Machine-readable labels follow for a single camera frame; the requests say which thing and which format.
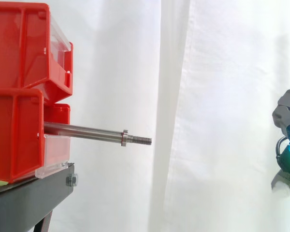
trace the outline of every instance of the gray robotic part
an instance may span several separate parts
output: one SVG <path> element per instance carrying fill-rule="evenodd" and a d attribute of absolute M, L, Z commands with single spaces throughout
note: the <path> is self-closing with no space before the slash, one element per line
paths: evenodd
<path fill-rule="evenodd" d="M 273 112 L 275 126 L 289 139 L 287 127 L 290 125 L 290 89 L 279 99 L 278 106 Z"/>

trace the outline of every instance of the screw thread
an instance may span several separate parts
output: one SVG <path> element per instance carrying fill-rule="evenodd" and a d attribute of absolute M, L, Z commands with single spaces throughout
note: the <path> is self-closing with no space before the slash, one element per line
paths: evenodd
<path fill-rule="evenodd" d="M 152 142 L 152 139 L 145 138 L 145 137 L 134 136 L 132 139 L 133 144 L 151 145 L 151 142 Z"/>

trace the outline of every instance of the white fabric backdrop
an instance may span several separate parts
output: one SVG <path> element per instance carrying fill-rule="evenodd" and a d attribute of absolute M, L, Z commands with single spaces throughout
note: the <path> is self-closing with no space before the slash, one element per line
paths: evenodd
<path fill-rule="evenodd" d="M 162 231 L 290 232 L 290 190 L 271 190 L 290 1 L 191 0 L 186 12 Z"/>
<path fill-rule="evenodd" d="M 79 185 L 50 231 L 290 232 L 271 190 L 290 0 L 45 2 L 74 44 L 71 123 L 156 143 L 72 139 Z"/>

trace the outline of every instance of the stainless steel shaft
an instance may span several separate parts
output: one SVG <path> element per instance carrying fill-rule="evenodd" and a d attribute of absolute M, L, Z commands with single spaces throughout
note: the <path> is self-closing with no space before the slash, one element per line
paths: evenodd
<path fill-rule="evenodd" d="M 128 131 L 123 132 L 112 130 L 100 130 L 88 127 L 72 126 L 53 122 L 44 122 L 45 134 L 63 135 L 77 138 L 94 139 L 111 143 L 118 143 L 126 146 L 127 143 L 151 145 L 152 139 L 128 135 Z"/>

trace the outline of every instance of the plastic bin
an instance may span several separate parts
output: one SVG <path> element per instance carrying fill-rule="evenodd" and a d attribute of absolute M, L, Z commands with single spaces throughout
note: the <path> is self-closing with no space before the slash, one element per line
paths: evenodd
<path fill-rule="evenodd" d="M 0 88 L 36 88 L 53 104 L 72 95 L 72 59 L 48 5 L 0 2 Z"/>
<path fill-rule="evenodd" d="M 58 165 L 69 159 L 70 139 L 44 135 L 44 121 L 69 124 L 69 105 L 45 106 L 37 89 L 0 88 L 1 181 L 13 183 L 41 167 L 40 178 L 54 173 L 56 165 L 57 171 L 65 168 Z"/>

